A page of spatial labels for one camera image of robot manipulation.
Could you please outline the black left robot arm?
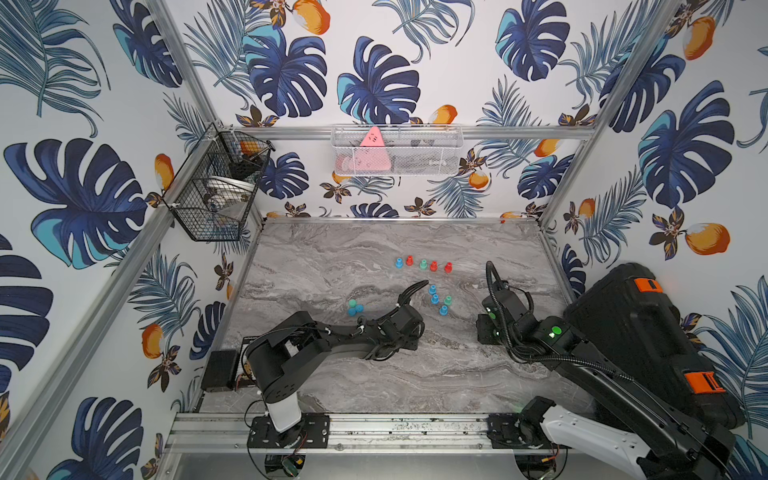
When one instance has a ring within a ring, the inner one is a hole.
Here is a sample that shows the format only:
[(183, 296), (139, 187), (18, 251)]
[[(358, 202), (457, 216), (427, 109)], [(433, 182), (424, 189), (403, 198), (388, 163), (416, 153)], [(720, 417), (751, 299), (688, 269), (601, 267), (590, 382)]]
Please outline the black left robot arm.
[(252, 340), (243, 360), (273, 427), (282, 434), (302, 422), (298, 390), (324, 361), (387, 361), (402, 350), (417, 350), (424, 331), (423, 317), (410, 305), (398, 305), (375, 319), (361, 317), (347, 326), (321, 323), (299, 311)]

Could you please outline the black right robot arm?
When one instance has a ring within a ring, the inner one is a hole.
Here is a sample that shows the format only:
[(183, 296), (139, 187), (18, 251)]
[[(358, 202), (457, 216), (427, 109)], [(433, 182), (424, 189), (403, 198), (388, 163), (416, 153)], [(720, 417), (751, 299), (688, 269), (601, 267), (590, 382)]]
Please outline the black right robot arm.
[(572, 447), (634, 479), (726, 479), (735, 437), (672, 407), (616, 367), (557, 317), (532, 332), (550, 350), (548, 369), (578, 385), (615, 416), (621, 428), (575, 414), (537, 396), (517, 414), (492, 414), (488, 437), (497, 449)]

